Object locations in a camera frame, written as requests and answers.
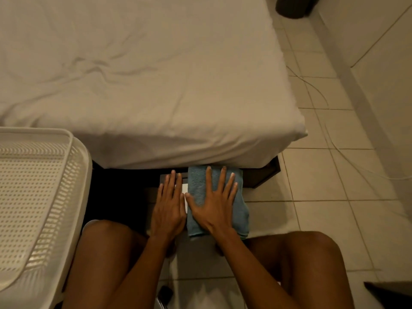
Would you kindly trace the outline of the person's left hand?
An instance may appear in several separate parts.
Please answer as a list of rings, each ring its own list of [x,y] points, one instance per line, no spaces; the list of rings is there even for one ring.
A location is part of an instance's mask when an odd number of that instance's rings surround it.
[[[186,220],[180,220],[180,194],[183,178],[176,172],[175,191],[171,202],[166,202],[166,177],[162,202],[154,206],[150,225],[150,238],[162,243],[171,243],[183,230]]]

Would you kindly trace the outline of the person's right hand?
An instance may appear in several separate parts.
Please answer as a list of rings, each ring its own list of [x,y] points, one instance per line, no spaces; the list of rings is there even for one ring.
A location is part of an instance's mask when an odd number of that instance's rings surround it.
[[[195,219],[216,241],[227,236],[237,236],[232,226],[232,207],[229,206],[229,191],[234,183],[234,174],[230,175],[225,184],[223,195],[215,195],[212,185],[212,168],[206,169],[206,197],[202,205],[202,218]]]

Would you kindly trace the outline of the blue towel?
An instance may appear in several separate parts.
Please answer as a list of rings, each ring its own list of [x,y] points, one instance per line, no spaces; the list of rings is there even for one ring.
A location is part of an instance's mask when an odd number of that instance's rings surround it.
[[[207,166],[191,166],[188,168],[188,193],[192,195],[197,206],[202,206],[206,197],[206,169]],[[246,239],[249,234],[249,209],[242,195],[243,171],[238,168],[227,168],[226,184],[231,174],[234,174],[234,182],[238,184],[232,207],[232,226],[241,239]],[[189,207],[187,209],[186,227],[189,238],[209,234],[195,220]]]

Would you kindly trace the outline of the person's left forearm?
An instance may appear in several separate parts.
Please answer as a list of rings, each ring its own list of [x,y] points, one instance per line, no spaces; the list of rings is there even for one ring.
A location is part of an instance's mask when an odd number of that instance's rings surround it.
[[[139,259],[116,289],[107,309],[154,309],[157,284],[172,238],[151,236]]]

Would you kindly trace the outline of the person's right forearm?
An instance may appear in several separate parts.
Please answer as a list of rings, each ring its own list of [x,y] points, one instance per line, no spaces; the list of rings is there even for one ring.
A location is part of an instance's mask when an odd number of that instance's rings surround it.
[[[294,300],[262,266],[232,228],[212,232],[248,309],[296,309]]]

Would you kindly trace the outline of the person's left leg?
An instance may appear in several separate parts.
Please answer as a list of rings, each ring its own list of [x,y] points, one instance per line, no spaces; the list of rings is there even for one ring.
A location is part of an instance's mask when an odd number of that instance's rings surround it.
[[[109,220],[82,229],[62,309],[106,309],[147,243],[147,237]]]

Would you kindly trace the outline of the person's leg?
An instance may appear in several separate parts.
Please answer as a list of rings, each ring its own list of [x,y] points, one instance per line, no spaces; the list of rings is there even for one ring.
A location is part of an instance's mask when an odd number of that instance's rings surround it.
[[[147,243],[147,237],[109,220],[82,229],[62,309],[106,309]]]
[[[342,253],[321,232],[296,231],[244,241],[271,276],[258,279],[253,309],[355,309]]]

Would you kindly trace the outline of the small dark object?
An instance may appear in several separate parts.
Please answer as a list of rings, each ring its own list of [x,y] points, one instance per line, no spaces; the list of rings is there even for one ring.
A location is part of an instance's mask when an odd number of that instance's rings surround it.
[[[168,309],[173,295],[174,292],[169,286],[162,285],[157,292],[154,309]]]

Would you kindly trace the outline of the person's right leg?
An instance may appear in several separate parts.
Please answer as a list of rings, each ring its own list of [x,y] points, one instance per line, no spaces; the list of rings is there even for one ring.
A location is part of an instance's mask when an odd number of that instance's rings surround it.
[[[244,241],[271,276],[258,279],[253,309],[355,309],[342,253],[321,232],[296,231]]]

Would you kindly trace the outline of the mattress with white sheet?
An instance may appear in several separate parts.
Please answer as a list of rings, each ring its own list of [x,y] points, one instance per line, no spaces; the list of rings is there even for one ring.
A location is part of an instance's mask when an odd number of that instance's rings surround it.
[[[104,168],[261,168],[307,136],[266,0],[0,0],[0,126]]]

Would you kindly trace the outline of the white perforated laundry basket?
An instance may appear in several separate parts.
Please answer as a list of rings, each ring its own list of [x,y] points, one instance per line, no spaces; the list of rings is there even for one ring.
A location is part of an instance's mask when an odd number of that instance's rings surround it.
[[[89,151],[64,129],[0,127],[0,309],[54,309],[85,215]]]

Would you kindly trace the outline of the dark round bin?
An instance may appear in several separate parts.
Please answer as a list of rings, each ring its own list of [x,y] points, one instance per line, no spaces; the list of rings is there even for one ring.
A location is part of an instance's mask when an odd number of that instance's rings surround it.
[[[311,14],[319,0],[277,0],[276,12],[289,19],[300,19]]]

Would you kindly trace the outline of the dark wooden bed frame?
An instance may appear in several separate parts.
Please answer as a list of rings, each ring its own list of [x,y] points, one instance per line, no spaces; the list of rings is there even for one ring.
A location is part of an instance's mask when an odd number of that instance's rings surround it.
[[[92,162],[92,186],[127,186],[127,187],[158,187],[162,175],[172,171],[171,168],[161,169],[104,169],[95,161]],[[257,188],[270,178],[281,172],[279,157],[273,158],[262,168],[243,168],[243,186]]]

